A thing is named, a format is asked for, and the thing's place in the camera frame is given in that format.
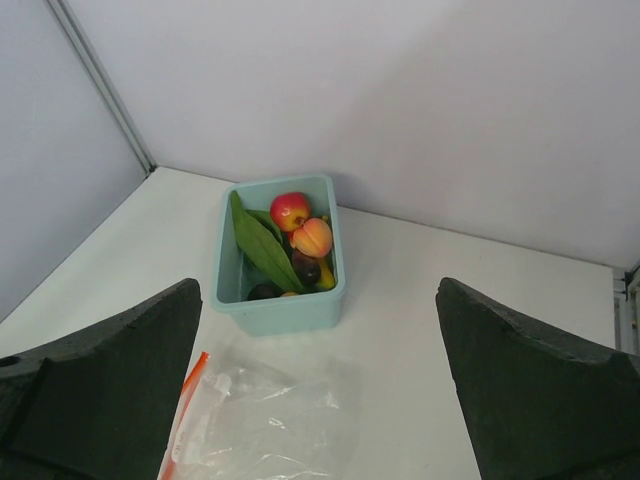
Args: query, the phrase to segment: plastic bag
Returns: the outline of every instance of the plastic bag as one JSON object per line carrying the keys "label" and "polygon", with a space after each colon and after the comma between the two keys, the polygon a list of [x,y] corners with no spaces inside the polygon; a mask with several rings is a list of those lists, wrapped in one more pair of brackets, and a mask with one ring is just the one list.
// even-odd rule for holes
{"label": "plastic bag", "polygon": [[205,363],[174,435],[175,468],[165,480],[337,478],[332,449],[342,412],[330,382],[297,382],[246,359]]}

